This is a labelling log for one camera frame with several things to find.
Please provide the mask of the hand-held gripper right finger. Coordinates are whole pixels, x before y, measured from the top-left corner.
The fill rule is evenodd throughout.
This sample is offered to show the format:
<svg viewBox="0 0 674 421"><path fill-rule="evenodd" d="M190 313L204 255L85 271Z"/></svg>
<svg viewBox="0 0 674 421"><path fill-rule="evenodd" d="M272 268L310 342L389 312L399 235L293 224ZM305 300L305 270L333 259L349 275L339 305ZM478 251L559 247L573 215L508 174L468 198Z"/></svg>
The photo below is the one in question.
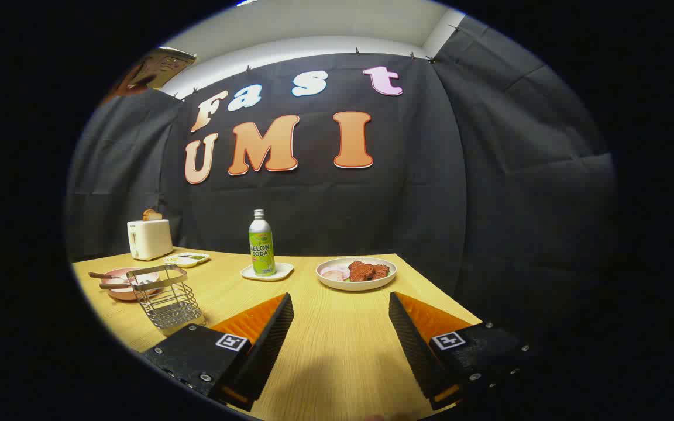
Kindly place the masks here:
<svg viewBox="0 0 674 421"><path fill-rule="evenodd" d="M433 410L492 397L531 357L529 342L492 322L465 322L398 291L388 315Z"/></svg>

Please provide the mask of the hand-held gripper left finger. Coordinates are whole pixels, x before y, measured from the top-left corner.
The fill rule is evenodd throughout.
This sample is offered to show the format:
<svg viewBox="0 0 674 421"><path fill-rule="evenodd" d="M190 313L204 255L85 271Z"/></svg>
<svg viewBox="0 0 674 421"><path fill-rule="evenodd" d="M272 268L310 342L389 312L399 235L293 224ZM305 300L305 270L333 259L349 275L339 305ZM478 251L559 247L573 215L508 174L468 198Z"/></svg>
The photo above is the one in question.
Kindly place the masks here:
<svg viewBox="0 0 674 421"><path fill-rule="evenodd" d="M283 293L213 327L188 323L141 353L207 399L250 411L260 399L294 319Z"/></svg>

